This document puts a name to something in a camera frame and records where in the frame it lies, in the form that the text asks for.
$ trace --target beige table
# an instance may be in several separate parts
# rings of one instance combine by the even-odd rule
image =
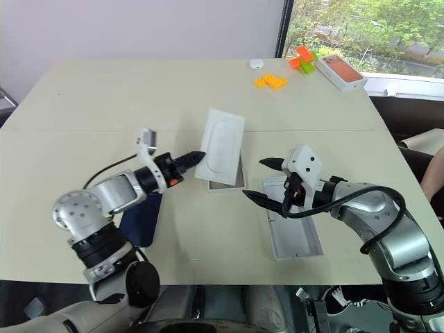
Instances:
[[[266,72],[289,84],[278,92],[253,87],[251,80]],[[243,60],[84,60],[53,69],[0,131],[0,278],[85,282],[83,265],[66,244],[69,234],[51,219],[54,201],[134,153],[141,126],[159,130],[161,152],[199,149],[209,108],[246,117],[249,188],[260,190],[261,178],[282,175],[260,165],[261,158],[308,143],[323,161],[323,177],[401,191],[444,257],[441,227],[364,91],[342,94],[320,73],[290,72],[282,60],[267,60],[264,71]],[[133,160],[105,176],[137,167]],[[164,195],[146,249],[163,284],[379,282],[359,253],[358,236],[342,222],[315,216],[325,255],[277,262],[265,211],[241,193],[213,194],[206,185],[191,171]]]

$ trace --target window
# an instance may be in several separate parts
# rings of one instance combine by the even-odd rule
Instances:
[[[444,0],[287,0],[282,22],[278,57],[306,45],[370,77],[444,85]]]

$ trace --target sneaker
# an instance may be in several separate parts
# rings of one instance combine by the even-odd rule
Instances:
[[[323,294],[322,300],[325,301],[330,316],[341,314],[350,305],[363,307],[369,301],[356,286],[333,286]]]

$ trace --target orange phone box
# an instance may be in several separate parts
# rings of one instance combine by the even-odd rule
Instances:
[[[315,65],[341,91],[363,87],[367,82],[367,78],[337,54],[324,55]]]

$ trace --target smartphone box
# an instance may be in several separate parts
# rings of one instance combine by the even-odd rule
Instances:
[[[315,66],[341,91],[363,87],[367,82],[367,78],[337,54],[320,57]]]

